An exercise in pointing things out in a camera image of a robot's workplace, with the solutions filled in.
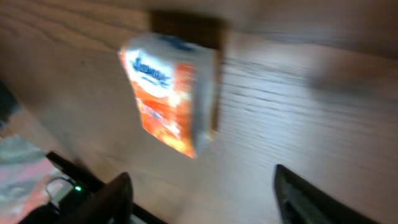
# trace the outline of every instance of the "product package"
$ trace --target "product package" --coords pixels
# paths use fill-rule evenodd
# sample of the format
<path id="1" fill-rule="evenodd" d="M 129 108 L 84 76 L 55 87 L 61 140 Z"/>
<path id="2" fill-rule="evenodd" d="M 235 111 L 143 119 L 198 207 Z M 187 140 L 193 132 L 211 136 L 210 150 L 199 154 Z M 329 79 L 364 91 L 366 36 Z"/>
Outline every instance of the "product package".
<path id="1" fill-rule="evenodd" d="M 216 51 L 177 37 L 147 33 L 119 52 L 142 127 L 195 158 L 212 138 Z"/>

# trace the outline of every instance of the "cable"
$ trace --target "cable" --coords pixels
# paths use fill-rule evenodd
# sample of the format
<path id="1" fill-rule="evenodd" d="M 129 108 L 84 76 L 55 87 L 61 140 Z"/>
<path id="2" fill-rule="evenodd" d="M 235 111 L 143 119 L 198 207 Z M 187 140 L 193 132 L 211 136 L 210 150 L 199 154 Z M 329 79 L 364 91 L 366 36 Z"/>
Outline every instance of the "cable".
<path id="1" fill-rule="evenodd" d="M 47 181 L 47 183 L 45 184 L 45 191 L 47 192 L 47 194 L 50 196 L 50 202 L 52 201 L 53 197 L 48 189 L 49 184 L 51 184 L 53 181 L 55 180 L 63 180 L 65 182 L 68 182 L 69 184 L 73 186 L 75 186 L 75 184 L 73 183 L 73 181 L 71 179 L 68 179 L 66 177 L 53 177 L 51 178 L 49 181 Z"/>

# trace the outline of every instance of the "white label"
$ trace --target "white label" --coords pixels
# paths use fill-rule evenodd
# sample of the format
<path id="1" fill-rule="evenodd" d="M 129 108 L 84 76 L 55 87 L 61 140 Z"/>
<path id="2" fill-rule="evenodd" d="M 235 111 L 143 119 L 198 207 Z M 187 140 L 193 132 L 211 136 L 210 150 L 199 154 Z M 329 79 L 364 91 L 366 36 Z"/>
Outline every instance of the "white label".
<path id="1" fill-rule="evenodd" d="M 130 80 L 137 82 L 147 93 L 158 98 L 171 94 L 173 66 L 139 50 L 127 51 L 126 62 Z"/>

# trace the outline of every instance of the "wooden table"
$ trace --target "wooden table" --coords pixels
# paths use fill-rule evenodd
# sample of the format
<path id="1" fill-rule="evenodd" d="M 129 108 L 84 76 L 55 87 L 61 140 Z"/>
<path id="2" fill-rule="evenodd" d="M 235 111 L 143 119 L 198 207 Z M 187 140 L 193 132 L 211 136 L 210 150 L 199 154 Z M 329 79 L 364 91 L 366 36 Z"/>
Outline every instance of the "wooden table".
<path id="1" fill-rule="evenodd" d="M 148 9 L 227 20 L 219 128 L 191 160 L 147 134 L 117 58 Z M 0 0 L 0 75 L 34 121 L 20 134 L 169 223 L 280 223 L 284 164 L 396 222 L 397 4 L 392 1 Z"/>

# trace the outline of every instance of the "table top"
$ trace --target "table top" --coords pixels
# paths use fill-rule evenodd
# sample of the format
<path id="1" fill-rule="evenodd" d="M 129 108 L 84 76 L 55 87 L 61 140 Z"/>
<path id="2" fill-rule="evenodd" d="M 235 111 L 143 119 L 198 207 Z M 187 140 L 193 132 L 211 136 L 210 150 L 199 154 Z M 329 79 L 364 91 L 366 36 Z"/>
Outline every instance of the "table top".
<path id="1" fill-rule="evenodd" d="M 168 223 L 280 223 L 276 164 L 394 223 L 398 20 L 391 4 L 1 0 L 0 76 L 36 120 L 21 136 L 105 182 L 128 171 L 135 202 Z M 152 8 L 230 24 L 218 130 L 195 160 L 141 128 L 117 57 L 125 40 L 149 30 Z"/>

